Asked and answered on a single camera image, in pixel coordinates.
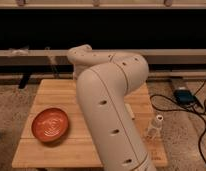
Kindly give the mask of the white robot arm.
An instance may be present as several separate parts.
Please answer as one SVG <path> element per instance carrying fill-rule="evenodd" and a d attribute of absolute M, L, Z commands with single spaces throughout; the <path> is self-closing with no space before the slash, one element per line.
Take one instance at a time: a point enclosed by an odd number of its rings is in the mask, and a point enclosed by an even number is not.
<path fill-rule="evenodd" d="M 157 171 L 124 97 L 146 82 L 149 67 L 130 52 L 71 48 L 76 95 L 105 171 Z"/>

